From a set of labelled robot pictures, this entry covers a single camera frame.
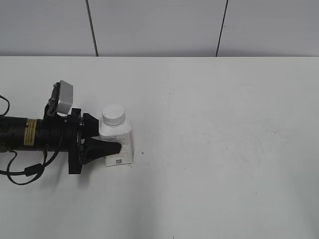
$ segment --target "warning label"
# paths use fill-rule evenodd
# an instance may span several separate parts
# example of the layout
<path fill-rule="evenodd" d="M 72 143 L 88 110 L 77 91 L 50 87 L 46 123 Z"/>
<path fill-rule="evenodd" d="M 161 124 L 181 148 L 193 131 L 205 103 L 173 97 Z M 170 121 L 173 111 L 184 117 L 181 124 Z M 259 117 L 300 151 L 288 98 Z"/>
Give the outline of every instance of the warning label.
<path fill-rule="evenodd" d="M 24 145 L 33 146 L 35 138 L 36 119 L 27 119 L 24 131 Z"/>

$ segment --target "white plastic bottle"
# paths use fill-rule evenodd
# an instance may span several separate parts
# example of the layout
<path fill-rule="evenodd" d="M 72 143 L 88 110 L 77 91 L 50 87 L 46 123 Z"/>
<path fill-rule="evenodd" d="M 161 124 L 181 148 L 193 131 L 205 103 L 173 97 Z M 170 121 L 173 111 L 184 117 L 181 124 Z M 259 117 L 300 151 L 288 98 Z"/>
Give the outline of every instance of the white plastic bottle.
<path fill-rule="evenodd" d="M 99 132 L 101 140 L 118 142 L 122 145 L 120 153 L 105 157 L 106 166 L 132 163 L 134 155 L 132 126 L 121 105 L 109 105 L 103 109 Z"/>

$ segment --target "white cap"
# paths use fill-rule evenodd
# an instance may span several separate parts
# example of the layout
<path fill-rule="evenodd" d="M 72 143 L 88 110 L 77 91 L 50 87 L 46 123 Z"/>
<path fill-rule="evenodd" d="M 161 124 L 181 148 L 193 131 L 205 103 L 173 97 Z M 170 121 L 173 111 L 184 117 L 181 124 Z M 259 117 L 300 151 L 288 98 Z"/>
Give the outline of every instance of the white cap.
<path fill-rule="evenodd" d="M 118 126 L 125 121 L 124 108 L 121 105 L 109 105 L 102 111 L 103 121 L 109 126 Z"/>

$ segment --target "table surface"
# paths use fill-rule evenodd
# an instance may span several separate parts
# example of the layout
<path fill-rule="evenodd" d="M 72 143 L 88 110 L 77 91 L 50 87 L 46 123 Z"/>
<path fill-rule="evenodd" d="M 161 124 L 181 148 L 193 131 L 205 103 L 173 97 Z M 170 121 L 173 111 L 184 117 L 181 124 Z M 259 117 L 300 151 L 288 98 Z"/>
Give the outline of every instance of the table surface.
<path fill-rule="evenodd" d="M 0 73 L 9 116 L 41 118 L 65 80 L 82 112 L 123 105 L 136 145 L 130 166 L 68 175 L 61 153 L 30 185 L 0 177 L 2 238 L 319 237 L 319 58 L 0 57 Z"/>

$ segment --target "robotic arm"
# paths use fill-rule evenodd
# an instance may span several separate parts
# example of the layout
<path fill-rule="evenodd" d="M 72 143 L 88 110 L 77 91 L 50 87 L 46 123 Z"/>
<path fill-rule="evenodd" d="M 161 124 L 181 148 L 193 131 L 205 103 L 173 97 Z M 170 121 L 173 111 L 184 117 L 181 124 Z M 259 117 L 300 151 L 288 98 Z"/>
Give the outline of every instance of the robotic arm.
<path fill-rule="evenodd" d="M 0 170 L 0 174 L 6 175 L 14 184 L 25 185 L 38 179 L 61 151 L 68 152 L 69 174 L 80 174 L 82 165 L 121 151 L 119 143 L 92 138 L 99 136 L 98 119 L 87 113 L 81 116 L 81 109 L 75 108 L 68 115 L 73 103 L 73 86 L 65 81 L 54 84 L 43 119 L 6 117 L 10 104 L 6 98 L 1 98 L 7 101 L 8 108 L 0 115 L 0 152 L 12 152 L 14 157 L 6 171 Z M 21 172 L 11 172 L 10 166 L 19 150 L 43 151 L 43 163 Z M 54 152 L 49 160 L 48 151 Z M 26 183 L 17 183 L 12 176 L 18 175 L 35 176 Z"/>

